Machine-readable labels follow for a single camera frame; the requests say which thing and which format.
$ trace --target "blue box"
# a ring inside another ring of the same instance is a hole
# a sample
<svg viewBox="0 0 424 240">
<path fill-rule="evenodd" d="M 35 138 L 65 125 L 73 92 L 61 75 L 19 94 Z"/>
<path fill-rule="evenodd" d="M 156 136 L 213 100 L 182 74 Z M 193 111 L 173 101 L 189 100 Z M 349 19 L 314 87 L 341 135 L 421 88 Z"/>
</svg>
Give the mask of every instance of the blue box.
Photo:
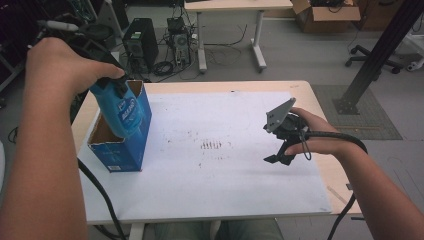
<svg viewBox="0 0 424 240">
<path fill-rule="evenodd" d="M 112 133 L 102 114 L 94 125 L 88 139 L 88 147 L 110 172 L 141 171 L 143 155 L 149 133 L 152 111 L 142 81 L 128 81 L 143 110 L 140 131 L 128 138 L 119 138 Z"/>
</svg>

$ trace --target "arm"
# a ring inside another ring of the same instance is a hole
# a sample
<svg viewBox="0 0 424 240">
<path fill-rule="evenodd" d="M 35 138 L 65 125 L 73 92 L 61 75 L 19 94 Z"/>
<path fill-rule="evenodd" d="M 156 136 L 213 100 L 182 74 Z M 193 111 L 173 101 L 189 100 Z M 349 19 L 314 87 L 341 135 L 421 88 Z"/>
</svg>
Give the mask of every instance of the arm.
<svg viewBox="0 0 424 240">
<path fill-rule="evenodd" d="M 59 39 L 28 52 L 16 155 L 0 210 L 2 239 L 85 239 L 86 217 L 69 108 L 110 64 L 84 59 Z"/>
<path fill-rule="evenodd" d="M 322 118 L 303 109 L 292 112 L 306 120 L 312 131 L 337 132 Z M 342 165 L 374 239 L 424 239 L 424 215 L 361 148 L 337 139 L 311 138 L 309 150 L 332 154 Z M 301 145 L 287 155 L 302 153 Z"/>
</svg>

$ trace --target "hand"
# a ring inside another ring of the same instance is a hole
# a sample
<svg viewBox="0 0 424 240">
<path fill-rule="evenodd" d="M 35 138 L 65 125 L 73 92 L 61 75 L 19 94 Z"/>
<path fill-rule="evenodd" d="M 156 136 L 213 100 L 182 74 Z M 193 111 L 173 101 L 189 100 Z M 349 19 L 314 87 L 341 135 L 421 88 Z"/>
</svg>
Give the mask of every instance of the hand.
<svg viewBox="0 0 424 240">
<path fill-rule="evenodd" d="M 306 125 L 311 129 L 311 131 L 320 131 L 320 132 L 338 132 L 331 124 L 329 124 L 324 119 L 314 115 L 302 108 L 291 109 L 291 112 L 299 115 L 299 117 L 303 118 L 306 121 Z M 341 139 L 335 138 L 319 138 L 319 137 L 311 137 L 308 141 L 306 141 L 309 147 L 309 151 L 316 152 L 320 154 L 332 154 L 334 155 L 338 151 L 340 151 L 345 144 L 350 144 Z M 285 155 L 294 155 L 303 153 L 302 144 L 296 144 L 290 146 Z"/>
<path fill-rule="evenodd" d="M 80 57 L 58 38 L 44 38 L 28 51 L 25 89 L 26 94 L 58 93 L 72 100 L 101 77 L 123 75 L 113 64 Z"/>
</svg>

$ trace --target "carpet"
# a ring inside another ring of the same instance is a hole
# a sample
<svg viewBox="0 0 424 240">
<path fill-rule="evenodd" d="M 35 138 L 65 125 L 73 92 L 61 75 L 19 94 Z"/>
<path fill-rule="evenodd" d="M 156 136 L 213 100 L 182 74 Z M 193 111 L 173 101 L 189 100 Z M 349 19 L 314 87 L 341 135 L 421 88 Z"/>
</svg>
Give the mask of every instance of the carpet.
<svg viewBox="0 0 424 240">
<path fill-rule="evenodd" d="M 361 140 L 402 140 L 402 136 L 369 89 L 356 104 L 359 115 L 338 114 L 332 100 L 340 99 L 347 88 L 345 85 L 312 85 L 329 123 L 340 132 Z"/>
</svg>

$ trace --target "forearm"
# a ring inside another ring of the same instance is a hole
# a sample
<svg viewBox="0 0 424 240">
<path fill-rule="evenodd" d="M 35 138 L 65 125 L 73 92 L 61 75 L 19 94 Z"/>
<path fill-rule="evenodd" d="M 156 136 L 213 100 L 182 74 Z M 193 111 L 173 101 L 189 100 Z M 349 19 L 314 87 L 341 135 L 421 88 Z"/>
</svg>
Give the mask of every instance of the forearm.
<svg viewBox="0 0 424 240">
<path fill-rule="evenodd" d="M 375 239 L 424 239 L 423 214 L 364 151 L 346 144 L 335 157 Z"/>
<path fill-rule="evenodd" d="M 69 96 L 40 94 L 48 97 L 26 92 L 0 231 L 5 239 L 86 238 Z"/>
</svg>

